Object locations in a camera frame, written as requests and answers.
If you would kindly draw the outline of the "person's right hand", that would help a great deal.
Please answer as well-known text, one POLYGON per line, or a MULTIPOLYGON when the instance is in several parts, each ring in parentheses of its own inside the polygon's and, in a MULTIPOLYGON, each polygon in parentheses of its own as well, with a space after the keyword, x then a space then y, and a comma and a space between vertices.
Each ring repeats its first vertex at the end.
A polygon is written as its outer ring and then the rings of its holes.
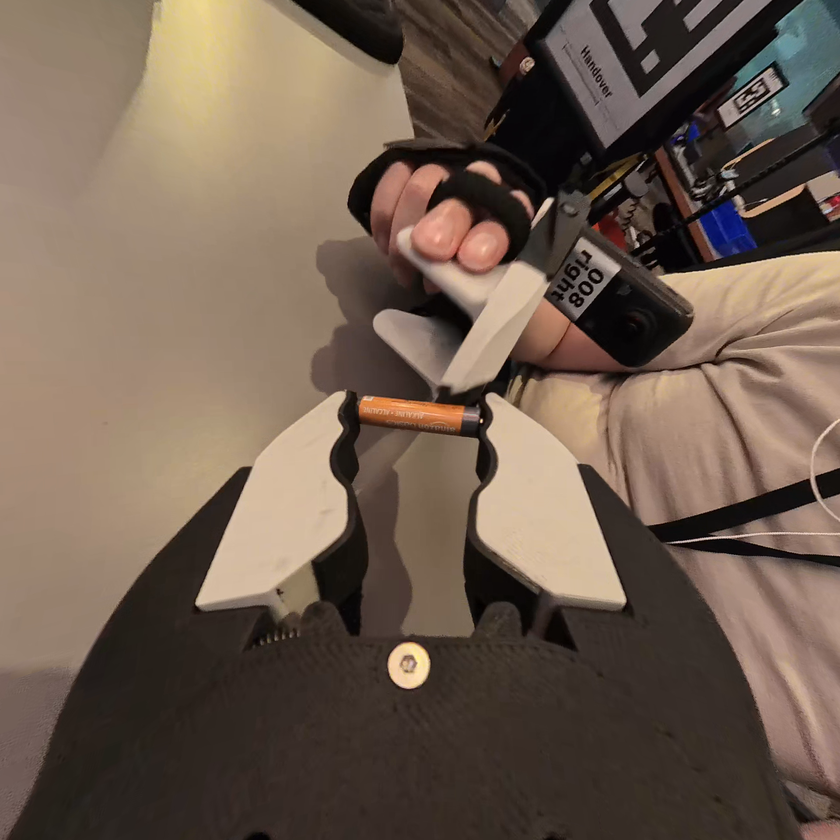
POLYGON ((398 247, 402 231, 413 229, 411 247, 424 259, 483 275, 519 253, 547 196, 529 165, 493 143, 406 140, 356 177, 348 207, 397 282, 430 291, 398 247))

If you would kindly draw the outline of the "black chair seat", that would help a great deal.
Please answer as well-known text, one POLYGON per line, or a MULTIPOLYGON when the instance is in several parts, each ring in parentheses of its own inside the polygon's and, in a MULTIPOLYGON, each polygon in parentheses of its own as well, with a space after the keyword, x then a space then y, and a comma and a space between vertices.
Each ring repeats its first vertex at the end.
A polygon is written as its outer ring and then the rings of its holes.
POLYGON ((403 54, 402 22, 393 1, 295 1, 367 56, 388 66, 403 54))

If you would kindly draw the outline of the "black box with tag sign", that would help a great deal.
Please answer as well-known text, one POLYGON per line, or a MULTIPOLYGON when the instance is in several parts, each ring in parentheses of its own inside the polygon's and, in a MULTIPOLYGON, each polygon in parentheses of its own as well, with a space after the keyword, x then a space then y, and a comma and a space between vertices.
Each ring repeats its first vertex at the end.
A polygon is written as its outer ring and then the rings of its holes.
POLYGON ((794 1, 555 1, 522 40, 487 141, 550 191, 656 151, 776 36, 794 1))

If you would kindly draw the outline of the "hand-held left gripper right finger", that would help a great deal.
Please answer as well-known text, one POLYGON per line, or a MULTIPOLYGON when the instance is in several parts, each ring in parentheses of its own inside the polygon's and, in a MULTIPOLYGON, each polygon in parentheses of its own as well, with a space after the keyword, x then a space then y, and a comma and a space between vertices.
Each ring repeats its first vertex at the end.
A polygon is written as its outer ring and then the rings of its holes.
POLYGON ((486 397, 481 439, 490 475, 475 515, 479 546, 526 590, 562 606, 627 603, 580 464, 548 430, 501 396, 486 397))

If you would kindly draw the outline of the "orange and black battery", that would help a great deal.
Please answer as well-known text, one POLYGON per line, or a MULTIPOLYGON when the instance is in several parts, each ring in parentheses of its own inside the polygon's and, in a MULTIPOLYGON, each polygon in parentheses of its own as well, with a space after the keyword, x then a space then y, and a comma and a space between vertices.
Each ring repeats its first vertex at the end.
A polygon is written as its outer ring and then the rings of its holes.
POLYGON ((358 399, 361 425, 476 438, 483 420, 479 406, 419 402, 364 395, 358 399))

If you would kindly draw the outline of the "white desk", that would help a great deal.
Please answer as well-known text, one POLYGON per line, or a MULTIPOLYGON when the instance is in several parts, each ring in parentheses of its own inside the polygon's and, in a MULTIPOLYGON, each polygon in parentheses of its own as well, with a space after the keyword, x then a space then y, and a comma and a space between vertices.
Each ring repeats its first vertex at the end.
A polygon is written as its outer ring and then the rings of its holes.
POLYGON ((425 398, 347 210, 402 64, 293 2, 2 2, 2 686, 336 389, 425 398))

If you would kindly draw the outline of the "blue storage bin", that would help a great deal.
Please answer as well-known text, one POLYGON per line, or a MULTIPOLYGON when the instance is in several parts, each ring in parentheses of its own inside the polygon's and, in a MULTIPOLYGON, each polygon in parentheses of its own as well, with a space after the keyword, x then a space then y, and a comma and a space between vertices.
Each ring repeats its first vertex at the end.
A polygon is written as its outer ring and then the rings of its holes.
POLYGON ((698 224, 720 257, 735 256, 757 248, 733 200, 704 213, 699 217, 698 224))

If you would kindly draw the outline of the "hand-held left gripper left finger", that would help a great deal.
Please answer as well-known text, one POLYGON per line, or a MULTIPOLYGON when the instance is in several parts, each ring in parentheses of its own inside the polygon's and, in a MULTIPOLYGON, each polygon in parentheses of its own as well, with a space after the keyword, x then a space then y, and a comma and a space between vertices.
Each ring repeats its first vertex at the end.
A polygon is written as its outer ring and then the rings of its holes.
POLYGON ((331 394, 258 456, 195 606, 302 613, 321 599, 313 564, 350 523, 349 492, 331 467, 349 394, 331 394))

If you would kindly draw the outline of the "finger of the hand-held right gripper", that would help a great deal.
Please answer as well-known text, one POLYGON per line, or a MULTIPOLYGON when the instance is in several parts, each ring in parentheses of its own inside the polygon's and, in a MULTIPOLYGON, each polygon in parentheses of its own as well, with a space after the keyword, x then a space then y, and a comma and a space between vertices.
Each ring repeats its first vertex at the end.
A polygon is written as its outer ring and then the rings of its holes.
POLYGON ((385 309, 373 318, 375 334, 414 371, 429 389, 445 385, 445 373, 470 325, 439 316, 385 309))
POLYGON ((440 382, 451 394, 465 394, 496 378, 543 299, 548 279, 527 262, 482 277, 446 264, 438 285, 473 320, 440 382))

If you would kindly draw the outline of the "small printed tag sign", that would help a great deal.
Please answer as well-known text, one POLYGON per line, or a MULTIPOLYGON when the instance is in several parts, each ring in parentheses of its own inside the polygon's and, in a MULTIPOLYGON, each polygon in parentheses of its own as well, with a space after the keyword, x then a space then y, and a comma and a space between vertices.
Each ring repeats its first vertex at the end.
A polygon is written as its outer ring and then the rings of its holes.
POLYGON ((774 61, 721 103, 717 109, 720 128, 724 131, 731 129, 788 86, 786 75, 774 61))

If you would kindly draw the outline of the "person's right forearm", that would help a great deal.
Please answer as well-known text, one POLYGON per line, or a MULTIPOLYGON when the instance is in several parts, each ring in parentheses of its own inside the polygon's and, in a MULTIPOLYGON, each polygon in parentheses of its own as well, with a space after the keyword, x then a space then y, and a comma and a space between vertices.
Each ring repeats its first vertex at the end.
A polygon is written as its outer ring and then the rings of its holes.
POLYGON ((676 372, 743 365, 773 375, 838 378, 838 253, 766 259, 674 274, 694 308, 688 331, 646 364, 618 362, 542 302, 514 357, 562 373, 676 372))

